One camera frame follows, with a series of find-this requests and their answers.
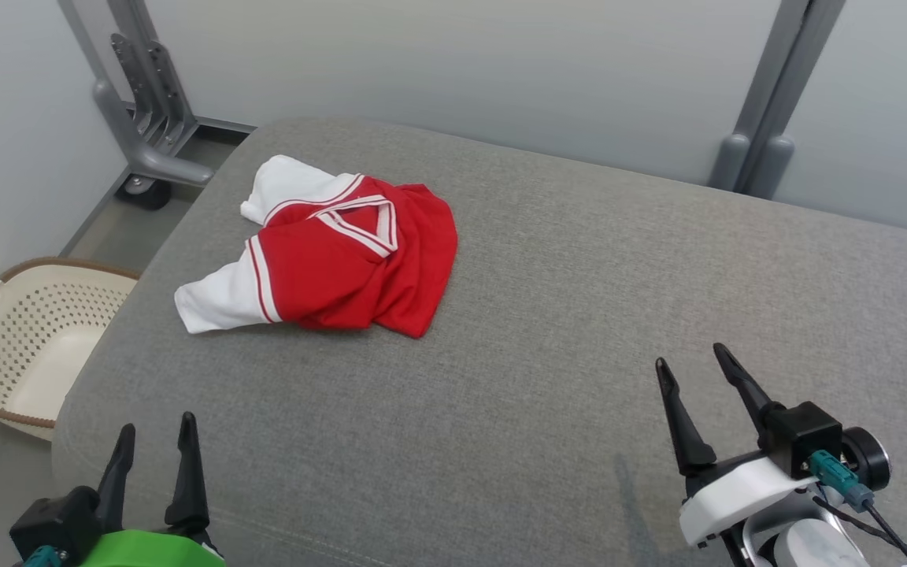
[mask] gray mattress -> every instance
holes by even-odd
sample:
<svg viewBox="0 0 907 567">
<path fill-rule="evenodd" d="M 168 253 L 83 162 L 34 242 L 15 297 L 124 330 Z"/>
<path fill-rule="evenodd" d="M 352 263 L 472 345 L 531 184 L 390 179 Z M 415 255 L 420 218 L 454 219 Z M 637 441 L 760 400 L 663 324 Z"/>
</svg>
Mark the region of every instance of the gray mattress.
<svg viewBox="0 0 907 567">
<path fill-rule="evenodd" d="M 256 168 L 425 183 L 461 247 L 431 331 L 190 336 L 180 284 L 236 261 Z M 687 549 L 653 361 L 720 458 L 753 430 L 710 345 L 891 454 L 907 536 L 907 231 L 401 126 L 263 127 L 217 173 L 91 355 L 58 420 L 58 487 L 138 427 L 126 524 L 155 527 L 198 416 L 230 565 L 726 565 Z M 867 535 L 875 566 L 903 557 Z"/>
</svg>

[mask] white stripe trim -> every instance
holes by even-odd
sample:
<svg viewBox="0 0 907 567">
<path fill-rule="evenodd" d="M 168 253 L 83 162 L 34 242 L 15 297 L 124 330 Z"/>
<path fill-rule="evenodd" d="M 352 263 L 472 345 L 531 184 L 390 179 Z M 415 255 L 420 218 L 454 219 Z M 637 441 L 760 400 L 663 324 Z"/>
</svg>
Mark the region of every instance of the white stripe trim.
<svg viewBox="0 0 907 567">
<path fill-rule="evenodd" d="M 331 205 L 331 207 L 324 207 L 323 209 L 318 209 L 316 212 L 310 213 L 309 217 L 315 217 L 320 215 L 320 213 L 327 213 L 331 211 L 346 211 L 346 209 L 357 209 L 360 207 L 368 207 L 370 205 L 381 205 L 383 203 L 390 203 L 386 197 L 383 195 L 367 195 L 366 197 L 353 198 L 352 201 L 345 201 L 345 203 L 339 203 L 337 205 Z"/>
<path fill-rule="evenodd" d="M 271 293 L 271 277 L 268 276 L 268 262 L 264 258 L 264 251 L 261 249 L 261 240 L 257 236 L 252 236 L 249 240 L 251 248 L 254 250 L 255 263 L 258 265 L 258 283 L 261 286 L 261 295 L 258 301 L 265 308 L 268 318 L 273 322 L 281 322 L 282 318 L 275 309 L 275 297 Z"/>
<path fill-rule="evenodd" d="M 364 238 L 368 238 L 368 239 L 370 239 L 370 240 L 373 240 L 374 242 L 376 242 L 376 243 L 377 243 L 378 245 L 380 245 L 381 247 L 384 247 L 384 248 L 386 248 L 386 249 L 388 249 L 388 250 L 393 251 L 393 249 L 391 248 L 391 245 L 389 244 L 389 242 L 386 242 L 386 241 L 382 240 L 379 236 L 377 236 L 376 234 L 371 233 L 371 232 L 368 231 L 368 230 L 363 230 L 361 227 L 358 227 L 358 226 L 356 226 L 356 225 L 354 225 L 354 224 L 352 224 L 352 223 L 346 221 L 345 219 L 342 218 L 342 215 L 339 215 L 339 214 L 338 214 L 337 211 L 330 211 L 330 212 L 327 212 L 327 213 L 325 213 L 325 214 L 331 215 L 331 219 L 334 220 L 335 223 L 338 223 L 338 226 L 341 226 L 342 228 L 345 228 L 345 229 L 351 230 L 351 231 L 353 231 L 353 232 L 356 232 L 357 234 L 362 235 Z"/>
<path fill-rule="evenodd" d="M 342 175 L 336 177 L 336 179 L 342 179 L 342 176 L 345 175 L 348 175 L 348 173 L 342 173 Z M 352 182 L 350 182 L 348 186 L 345 187 L 345 190 L 342 190 L 342 193 L 339 193 L 335 197 L 329 198 L 327 201 L 305 201 L 302 200 L 302 198 L 289 198 L 289 200 L 287 201 L 282 201 L 280 204 L 274 205 L 274 207 L 271 208 L 271 211 L 269 211 L 268 214 L 265 215 L 264 224 L 267 225 L 268 221 L 270 221 L 272 217 L 278 214 L 281 209 L 287 208 L 290 205 L 331 205 L 332 203 L 337 203 L 338 201 L 341 201 L 342 198 L 348 197 L 350 194 L 352 194 L 352 191 L 356 191 L 356 187 L 359 187 L 359 183 L 363 183 L 364 178 L 365 176 L 362 175 L 362 173 L 354 176 Z"/>
<path fill-rule="evenodd" d="M 339 225 L 342 225 L 343 227 L 346 227 L 350 230 L 354 230 L 357 233 L 360 233 L 363 236 L 366 236 L 367 238 L 372 238 L 378 244 L 380 244 L 382 247 L 385 247 L 389 251 L 393 252 L 394 250 L 397 250 L 397 242 L 395 242 L 393 240 L 393 238 L 391 238 L 391 231 L 392 231 L 392 228 L 394 225 L 393 212 L 394 212 L 394 204 L 391 203 L 390 201 L 382 201 L 379 205 L 377 205 L 377 233 L 376 234 L 368 232 L 367 230 L 364 230 L 363 228 L 358 227 L 358 226 L 346 221 L 345 219 L 342 218 L 342 215 L 339 215 L 338 211 L 327 211 L 324 214 L 331 215 L 331 218 L 334 218 L 335 222 L 337 222 Z M 385 217 L 386 217 L 387 224 L 381 226 L 380 220 Z"/>
<path fill-rule="evenodd" d="M 342 216 L 338 215 L 338 211 L 359 209 L 374 205 L 377 206 L 376 234 L 372 234 L 356 225 L 345 222 L 345 219 L 342 219 Z M 335 223 L 360 233 L 364 237 L 372 238 L 388 250 L 397 250 L 397 217 L 394 214 L 394 204 L 387 200 L 383 195 L 368 195 L 366 197 L 353 198 L 352 201 L 345 201 L 345 203 L 339 203 L 338 205 L 332 205 L 331 207 L 321 209 L 307 218 L 320 215 L 331 215 L 331 218 L 335 220 Z"/>
<path fill-rule="evenodd" d="M 332 215 L 335 215 L 334 211 L 331 211 L 330 213 L 324 213 L 324 215 L 317 215 L 317 220 L 320 220 L 320 222 L 325 223 L 325 225 L 327 225 L 331 229 L 334 229 L 339 233 L 352 238 L 352 240 L 355 240 L 356 242 L 359 242 L 360 244 L 366 246 L 371 251 L 375 252 L 375 254 L 380 255 L 381 258 L 387 258 L 387 256 L 390 255 L 390 251 L 387 248 L 382 247 L 380 245 L 380 242 L 376 238 L 367 238 L 366 232 L 363 230 L 360 230 L 359 232 L 350 230 L 350 228 L 356 227 L 353 227 L 345 221 L 342 221 L 345 224 L 345 226 L 342 226 Z"/>
</svg>

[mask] laundry basket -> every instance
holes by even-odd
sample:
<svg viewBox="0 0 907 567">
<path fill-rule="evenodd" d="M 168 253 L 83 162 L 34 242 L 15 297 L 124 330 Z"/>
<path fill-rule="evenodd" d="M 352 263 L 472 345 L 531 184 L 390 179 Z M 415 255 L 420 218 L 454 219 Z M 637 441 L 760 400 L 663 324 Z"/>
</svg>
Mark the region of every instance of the laundry basket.
<svg viewBox="0 0 907 567">
<path fill-rule="evenodd" d="M 50 441 L 68 389 L 138 274 L 40 258 L 0 277 L 0 422 Z"/>
</svg>

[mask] black wheel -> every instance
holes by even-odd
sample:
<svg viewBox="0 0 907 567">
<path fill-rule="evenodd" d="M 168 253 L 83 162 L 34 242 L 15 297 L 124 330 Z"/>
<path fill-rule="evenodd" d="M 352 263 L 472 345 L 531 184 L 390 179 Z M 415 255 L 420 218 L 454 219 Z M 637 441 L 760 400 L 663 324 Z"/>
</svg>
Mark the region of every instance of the black wheel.
<svg viewBox="0 0 907 567">
<path fill-rule="evenodd" d="M 119 201 L 131 203 L 136 207 L 146 209 L 146 211 L 158 211 L 170 202 L 170 195 L 173 193 L 173 187 L 169 182 L 164 180 L 155 180 L 148 191 L 133 195 L 125 190 L 125 187 L 119 189 L 114 195 Z"/>
<path fill-rule="evenodd" d="M 885 488 L 891 481 L 891 460 L 881 442 L 862 427 L 850 427 L 842 432 L 842 454 L 853 472 L 871 491 Z"/>
</svg>

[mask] red stripe trim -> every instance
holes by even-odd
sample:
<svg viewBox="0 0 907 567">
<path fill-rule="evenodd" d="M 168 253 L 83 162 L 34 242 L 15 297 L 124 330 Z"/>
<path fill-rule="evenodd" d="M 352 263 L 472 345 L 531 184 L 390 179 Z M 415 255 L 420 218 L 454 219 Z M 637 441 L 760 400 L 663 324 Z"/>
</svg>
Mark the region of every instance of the red stripe trim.
<svg viewBox="0 0 907 567">
<path fill-rule="evenodd" d="M 265 320 L 268 323 L 273 323 L 271 317 L 268 317 L 268 310 L 264 306 L 264 294 L 261 293 L 261 272 L 258 269 L 258 258 L 254 255 L 254 246 L 251 246 L 251 241 L 247 241 L 247 249 L 251 252 L 251 262 L 254 263 L 254 275 L 257 277 L 258 283 L 258 304 L 261 305 L 261 313 L 265 316 Z"/>
</svg>

